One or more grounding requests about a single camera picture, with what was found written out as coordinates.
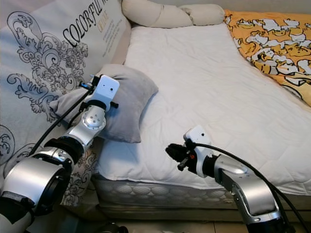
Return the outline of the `beige bed base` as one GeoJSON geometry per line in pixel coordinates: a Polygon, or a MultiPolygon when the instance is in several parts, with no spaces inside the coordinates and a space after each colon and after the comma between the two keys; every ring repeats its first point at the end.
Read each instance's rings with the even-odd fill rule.
{"type": "Polygon", "coordinates": [[[162,208],[118,204],[100,204],[96,209],[111,219],[242,222],[242,217],[235,209],[162,208]]]}

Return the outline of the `quilted beige mattress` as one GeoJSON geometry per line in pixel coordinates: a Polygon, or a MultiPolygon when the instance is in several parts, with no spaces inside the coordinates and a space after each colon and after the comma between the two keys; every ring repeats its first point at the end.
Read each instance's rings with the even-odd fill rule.
{"type": "Polygon", "coordinates": [[[236,204],[225,189],[195,189],[186,186],[91,179],[98,197],[121,205],[180,209],[229,209],[236,204]]]}

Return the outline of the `white ornament print headboard cushion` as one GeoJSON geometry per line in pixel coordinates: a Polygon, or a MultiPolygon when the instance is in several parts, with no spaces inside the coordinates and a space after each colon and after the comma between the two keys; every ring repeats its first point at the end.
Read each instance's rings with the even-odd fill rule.
{"type": "Polygon", "coordinates": [[[102,67],[122,62],[131,27],[121,0],[3,0],[0,20],[0,164],[18,162],[75,126],[78,100],[63,116],[50,102],[78,87],[86,98],[102,67]]]}

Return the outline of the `grey plush pillow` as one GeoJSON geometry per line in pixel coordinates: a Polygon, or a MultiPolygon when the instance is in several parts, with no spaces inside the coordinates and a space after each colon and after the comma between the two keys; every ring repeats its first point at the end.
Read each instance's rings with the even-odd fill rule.
{"type": "Polygon", "coordinates": [[[113,103],[118,104],[118,107],[105,111],[99,106],[88,104],[91,95],[83,98],[87,90],[78,87],[51,101],[51,109],[63,116],[76,102],[81,102],[85,112],[68,134],[83,143],[90,143],[95,137],[126,143],[141,142],[138,126],[140,116],[149,99],[158,92],[158,87],[147,75],[126,65],[106,64],[97,74],[100,75],[110,76],[120,83],[113,98],[113,103]]]}

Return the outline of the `white quilted mattress pad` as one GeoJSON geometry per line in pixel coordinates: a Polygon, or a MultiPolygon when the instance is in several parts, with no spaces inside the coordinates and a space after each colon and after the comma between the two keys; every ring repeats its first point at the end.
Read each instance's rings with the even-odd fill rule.
{"type": "Polygon", "coordinates": [[[252,67],[226,25],[131,29],[125,65],[158,87],[141,142],[105,141],[96,171],[113,181],[216,189],[179,171],[165,148],[202,126],[211,143],[249,162],[280,191],[311,196],[311,107],[252,67]]]}

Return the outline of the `black robot foot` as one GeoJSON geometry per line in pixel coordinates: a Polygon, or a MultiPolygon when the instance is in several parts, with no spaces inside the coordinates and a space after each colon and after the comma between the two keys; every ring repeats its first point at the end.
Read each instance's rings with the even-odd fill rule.
{"type": "Polygon", "coordinates": [[[129,230],[125,226],[110,222],[98,227],[93,233],[129,233],[129,230]]]}

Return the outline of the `yellow cartoon egg blanket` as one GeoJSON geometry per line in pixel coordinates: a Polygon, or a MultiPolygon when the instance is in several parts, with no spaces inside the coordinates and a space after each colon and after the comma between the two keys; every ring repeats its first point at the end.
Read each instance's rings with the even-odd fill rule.
{"type": "Polygon", "coordinates": [[[244,59],[311,106],[311,14],[226,10],[224,22],[244,59]]]}

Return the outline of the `beige rolled bolster pillow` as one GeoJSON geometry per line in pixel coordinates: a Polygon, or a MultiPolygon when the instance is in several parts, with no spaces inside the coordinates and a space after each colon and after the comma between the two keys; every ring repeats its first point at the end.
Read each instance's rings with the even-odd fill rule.
{"type": "Polygon", "coordinates": [[[225,17],[225,10],[216,4],[173,6],[150,0],[121,0],[121,11],[131,22],[155,28],[217,25],[225,17]]]}

